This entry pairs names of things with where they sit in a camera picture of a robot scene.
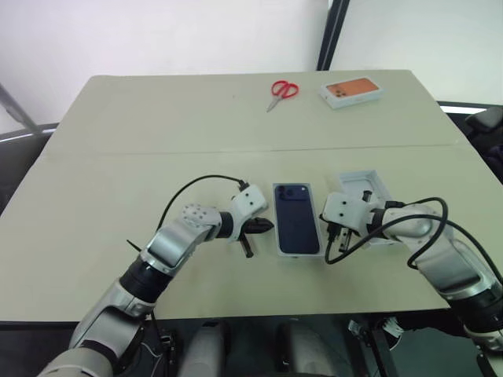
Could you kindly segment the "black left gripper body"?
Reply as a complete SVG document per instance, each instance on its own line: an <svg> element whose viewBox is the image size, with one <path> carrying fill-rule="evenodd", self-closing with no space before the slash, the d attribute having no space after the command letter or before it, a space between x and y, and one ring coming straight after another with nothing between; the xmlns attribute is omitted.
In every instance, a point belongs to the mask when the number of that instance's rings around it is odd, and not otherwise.
<svg viewBox="0 0 503 377"><path fill-rule="evenodd" d="M244 222L240 228L240 234L237 240L240 243L244 243L246 235L248 234L258 234L259 233L259 220L258 218L251 218Z"/></svg>

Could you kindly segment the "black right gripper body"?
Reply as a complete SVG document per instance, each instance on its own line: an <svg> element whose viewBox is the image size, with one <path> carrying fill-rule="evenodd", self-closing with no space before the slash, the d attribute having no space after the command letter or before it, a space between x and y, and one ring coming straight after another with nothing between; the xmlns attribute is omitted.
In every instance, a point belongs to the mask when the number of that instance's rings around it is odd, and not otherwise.
<svg viewBox="0 0 503 377"><path fill-rule="evenodd" d="M352 232L357 233L357 229L355 227L351 227L351 225L352 225L352 223L351 223L352 218L348 214L345 214L345 213L335 213L335 215L332 216L332 217L329 217L327 214L320 214L319 218L326 225L328 225L328 224L337 224L339 226L339 236L341 235L343 229L350 229Z"/></svg>

